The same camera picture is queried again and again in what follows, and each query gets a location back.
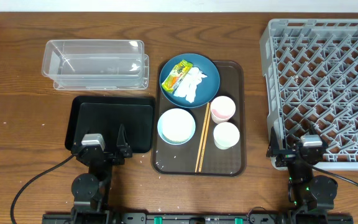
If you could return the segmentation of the white green cup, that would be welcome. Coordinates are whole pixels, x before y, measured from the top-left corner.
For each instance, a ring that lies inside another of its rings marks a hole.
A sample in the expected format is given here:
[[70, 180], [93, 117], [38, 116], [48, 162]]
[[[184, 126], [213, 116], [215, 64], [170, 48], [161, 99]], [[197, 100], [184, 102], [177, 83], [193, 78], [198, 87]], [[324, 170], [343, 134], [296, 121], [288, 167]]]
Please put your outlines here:
[[234, 124], [223, 122], [217, 124], [214, 128], [213, 138], [218, 149], [226, 150], [239, 142], [240, 132]]

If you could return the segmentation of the pink cup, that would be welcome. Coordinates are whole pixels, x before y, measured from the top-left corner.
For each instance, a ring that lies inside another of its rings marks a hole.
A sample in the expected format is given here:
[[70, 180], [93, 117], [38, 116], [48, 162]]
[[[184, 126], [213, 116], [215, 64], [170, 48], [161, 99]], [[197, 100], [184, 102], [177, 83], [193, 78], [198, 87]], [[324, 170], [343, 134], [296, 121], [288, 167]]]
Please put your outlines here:
[[217, 124], [228, 121], [235, 112], [235, 102], [228, 96], [218, 96], [211, 102], [211, 117]]

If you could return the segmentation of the white napkin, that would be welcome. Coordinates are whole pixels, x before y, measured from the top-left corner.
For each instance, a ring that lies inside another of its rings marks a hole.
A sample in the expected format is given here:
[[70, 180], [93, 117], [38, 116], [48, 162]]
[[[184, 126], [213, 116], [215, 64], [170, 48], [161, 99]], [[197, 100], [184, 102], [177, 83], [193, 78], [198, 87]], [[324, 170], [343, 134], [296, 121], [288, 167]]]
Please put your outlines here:
[[208, 76], [198, 67], [192, 67], [174, 91], [173, 95], [175, 97], [185, 98], [187, 102], [193, 103], [195, 101], [197, 86], [207, 77]]

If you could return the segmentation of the yellow green snack wrapper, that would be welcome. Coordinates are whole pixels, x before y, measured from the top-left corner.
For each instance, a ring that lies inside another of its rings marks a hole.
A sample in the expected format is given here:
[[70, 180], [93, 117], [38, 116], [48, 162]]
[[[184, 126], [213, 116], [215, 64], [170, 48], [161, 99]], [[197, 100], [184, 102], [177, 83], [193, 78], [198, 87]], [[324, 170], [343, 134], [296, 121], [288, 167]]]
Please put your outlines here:
[[193, 64], [186, 60], [176, 64], [168, 74], [168, 77], [162, 82], [162, 88], [167, 93], [173, 93], [192, 67]]

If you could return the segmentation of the dark blue plate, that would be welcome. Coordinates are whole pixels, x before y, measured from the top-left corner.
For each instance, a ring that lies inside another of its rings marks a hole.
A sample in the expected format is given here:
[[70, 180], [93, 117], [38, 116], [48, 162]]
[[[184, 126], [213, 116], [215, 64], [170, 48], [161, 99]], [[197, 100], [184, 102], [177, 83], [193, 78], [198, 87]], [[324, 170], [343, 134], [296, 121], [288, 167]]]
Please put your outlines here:
[[[168, 77], [172, 68], [182, 60], [186, 60], [192, 63], [194, 67], [198, 67], [203, 72], [203, 74], [207, 76], [206, 78], [202, 79], [199, 85], [197, 85], [195, 91], [195, 100], [192, 103], [186, 101], [184, 98], [174, 96], [173, 93], [167, 93], [162, 88], [162, 83]], [[215, 64], [209, 58], [193, 53], [180, 54], [171, 58], [162, 67], [158, 80], [160, 89], [166, 99], [172, 104], [182, 108], [197, 108], [211, 101], [219, 90], [220, 81], [221, 79], [217, 66], [215, 66]]]

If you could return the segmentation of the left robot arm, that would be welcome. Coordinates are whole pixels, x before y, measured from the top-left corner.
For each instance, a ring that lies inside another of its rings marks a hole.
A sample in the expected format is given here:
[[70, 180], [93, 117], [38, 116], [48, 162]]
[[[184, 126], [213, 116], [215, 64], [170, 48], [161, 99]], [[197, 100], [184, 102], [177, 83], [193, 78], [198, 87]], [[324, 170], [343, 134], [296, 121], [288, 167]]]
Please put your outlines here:
[[101, 134], [85, 134], [78, 147], [71, 150], [76, 160], [88, 167], [88, 172], [76, 177], [71, 185], [74, 196], [74, 223], [111, 223], [108, 207], [112, 167], [123, 165], [132, 157], [124, 125], [120, 125], [116, 147], [107, 151]]

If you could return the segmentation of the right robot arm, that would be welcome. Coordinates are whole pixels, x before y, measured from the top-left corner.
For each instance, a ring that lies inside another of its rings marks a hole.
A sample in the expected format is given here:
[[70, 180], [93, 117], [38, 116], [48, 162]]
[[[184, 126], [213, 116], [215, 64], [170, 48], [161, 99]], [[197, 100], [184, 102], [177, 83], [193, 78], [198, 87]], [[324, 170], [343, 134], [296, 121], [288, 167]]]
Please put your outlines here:
[[295, 209], [288, 212], [288, 221], [327, 223], [327, 211], [334, 208], [338, 184], [326, 175], [314, 175], [313, 166], [323, 160], [328, 144], [314, 128], [291, 148], [281, 149], [282, 144], [272, 128], [266, 156], [275, 159], [276, 167], [288, 169], [288, 198], [295, 204]]

